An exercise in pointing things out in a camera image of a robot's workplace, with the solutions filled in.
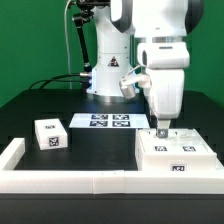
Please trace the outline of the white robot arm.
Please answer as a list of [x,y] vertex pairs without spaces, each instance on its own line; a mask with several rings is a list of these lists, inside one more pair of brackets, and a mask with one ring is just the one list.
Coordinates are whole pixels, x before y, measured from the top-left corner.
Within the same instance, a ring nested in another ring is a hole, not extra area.
[[97,64],[88,96],[122,102],[143,92],[157,119],[156,134],[166,138],[180,113],[190,63],[184,38],[203,11],[203,0],[109,0],[96,7]]

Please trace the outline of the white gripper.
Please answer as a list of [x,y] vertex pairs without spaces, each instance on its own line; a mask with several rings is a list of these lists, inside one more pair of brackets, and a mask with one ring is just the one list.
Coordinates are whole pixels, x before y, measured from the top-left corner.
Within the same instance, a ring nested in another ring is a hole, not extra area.
[[170,121],[179,116],[184,88],[184,69],[190,56],[184,42],[140,43],[137,59],[146,68],[149,84],[145,94],[149,107],[159,120],[157,136],[167,138]]

